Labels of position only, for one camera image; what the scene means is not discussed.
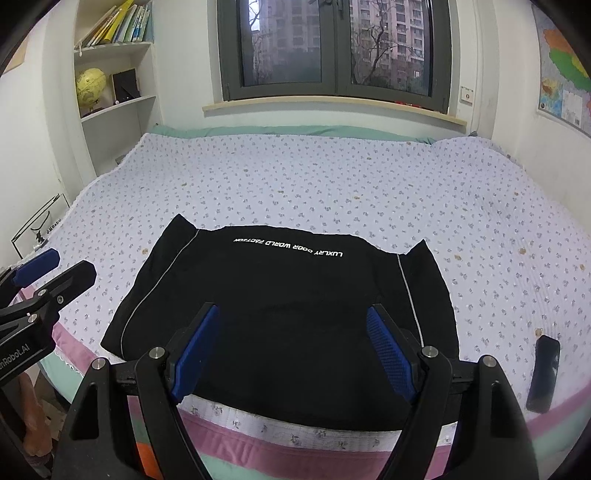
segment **window sill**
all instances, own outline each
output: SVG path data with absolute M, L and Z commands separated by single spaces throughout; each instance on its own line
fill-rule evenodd
M 401 112 L 416 113 L 417 115 L 428 116 L 436 118 L 444 122 L 460 125 L 466 128 L 468 123 L 451 115 L 446 115 L 440 112 L 433 112 L 415 106 L 400 105 L 399 103 L 383 102 L 381 100 L 370 100 L 365 98 L 354 97 L 337 97 L 337 96 L 322 96 L 322 95 L 296 95 L 296 96 L 279 96 L 279 97 L 263 97 L 263 98 L 249 98 L 245 100 L 232 100 L 229 102 L 213 103 L 203 107 L 203 113 L 214 112 L 219 110 L 231 110 L 249 105 L 264 105 L 269 103 L 338 103 L 340 105 L 360 105 L 370 106 L 375 108 L 383 108 L 386 110 L 398 110 Z

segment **light switch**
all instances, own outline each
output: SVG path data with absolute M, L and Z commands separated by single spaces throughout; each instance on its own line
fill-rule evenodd
M 474 103 L 474 90 L 462 87 L 462 101 L 472 105 Z

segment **glass pane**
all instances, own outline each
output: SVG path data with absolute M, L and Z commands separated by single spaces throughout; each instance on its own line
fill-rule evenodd
M 351 81 L 429 95 L 426 0 L 349 0 Z M 389 26 L 396 25 L 390 33 Z
M 245 86 L 321 82 L 318 2 L 239 1 Z

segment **blue gripper pad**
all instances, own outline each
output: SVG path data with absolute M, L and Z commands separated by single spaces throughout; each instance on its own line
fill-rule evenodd
M 411 365 L 373 307 L 368 309 L 366 329 L 392 389 L 412 402 L 417 391 L 413 386 Z
M 174 374 L 174 387 L 171 390 L 172 396 L 178 403 L 195 390 L 205 362 L 213 349 L 219 324 L 219 308 L 214 305 L 205 315 L 197 332 L 178 360 Z
M 59 264 L 60 254 L 57 250 L 50 248 L 18 267 L 12 278 L 12 283 L 17 288 L 26 288 L 31 283 L 48 274 Z

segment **window frame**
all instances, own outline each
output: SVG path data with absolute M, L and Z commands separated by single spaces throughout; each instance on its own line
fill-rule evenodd
M 224 100 L 335 94 L 336 37 L 334 16 L 331 8 L 319 8 L 321 82 L 286 82 L 245 86 L 242 68 L 242 30 L 239 3 L 240 0 L 218 0 L 217 2 L 217 39 Z
M 327 4 L 322 0 L 319 0 L 317 4 L 319 5 L 321 32 L 319 45 L 321 82 L 244 86 L 240 0 L 217 0 L 223 99 L 241 100 L 293 95 L 344 96 L 409 103 L 429 110 L 448 113 L 452 83 L 452 35 L 447 1 L 427 0 L 423 8 L 423 18 L 428 19 L 431 25 L 430 29 L 421 28 L 423 31 L 423 57 L 421 58 L 424 66 L 423 71 L 431 79 L 431 84 L 428 85 L 429 96 L 404 90 L 352 83 L 350 1 L 341 0 L 341 2 L 339 6 L 336 2 Z
M 349 15 L 350 2 L 345 1 L 343 2 L 342 16 L 347 21 L 337 22 L 337 45 L 350 45 L 351 24 L 348 21 Z M 452 29 L 447 1 L 427 0 L 423 9 L 423 17 L 426 15 L 428 15 L 433 29 L 433 37 L 437 38 L 437 42 L 434 43 L 431 39 L 431 32 L 427 35 L 427 30 L 423 31 L 423 60 L 425 58 L 431 60 L 429 70 L 424 64 L 424 71 L 428 71 L 431 75 L 430 96 L 371 85 L 353 85 L 351 83 L 351 52 L 348 48 L 340 48 L 338 52 L 336 94 L 338 96 L 367 98 L 386 102 L 410 103 L 429 110 L 447 113 L 452 86 Z

